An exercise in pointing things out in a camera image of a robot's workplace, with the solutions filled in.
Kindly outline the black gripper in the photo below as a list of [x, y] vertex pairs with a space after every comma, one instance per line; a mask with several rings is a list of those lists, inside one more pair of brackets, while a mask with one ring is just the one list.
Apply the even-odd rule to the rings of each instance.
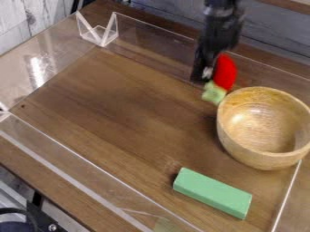
[[240, 5], [205, 5], [189, 80], [201, 82], [204, 69], [212, 68], [216, 55], [232, 49], [239, 42], [244, 9]]

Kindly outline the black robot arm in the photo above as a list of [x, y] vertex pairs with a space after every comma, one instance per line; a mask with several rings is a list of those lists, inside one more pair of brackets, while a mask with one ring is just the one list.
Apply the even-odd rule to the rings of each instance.
[[203, 5], [204, 22], [189, 75], [192, 82], [211, 78], [219, 54], [237, 45], [244, 17], [240, 0], [204, 0]]

